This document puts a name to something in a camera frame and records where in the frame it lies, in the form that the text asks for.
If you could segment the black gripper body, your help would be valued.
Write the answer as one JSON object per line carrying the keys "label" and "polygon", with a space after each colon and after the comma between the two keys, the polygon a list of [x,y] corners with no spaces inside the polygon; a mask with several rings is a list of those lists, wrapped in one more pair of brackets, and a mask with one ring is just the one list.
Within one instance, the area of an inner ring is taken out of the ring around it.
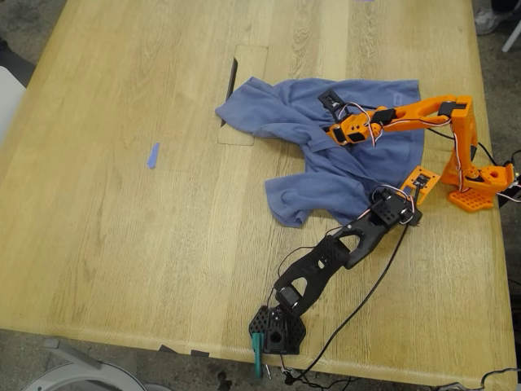
{"label": "black gripper body", "polygon": [[401,225],[417,226],[422,219],[422,212],[410,201],[401,211]]}

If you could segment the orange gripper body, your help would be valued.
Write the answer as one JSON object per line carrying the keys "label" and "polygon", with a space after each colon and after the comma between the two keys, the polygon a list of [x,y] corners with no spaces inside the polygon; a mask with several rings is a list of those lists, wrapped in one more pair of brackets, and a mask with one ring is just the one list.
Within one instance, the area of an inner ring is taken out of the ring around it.
{"label": "orange gripper body", "polygon": [[347,116],[337,129],[337,143],[355,144],[366,140],[376,144],[383,133],[383,127],[371,122],[371,112]]}

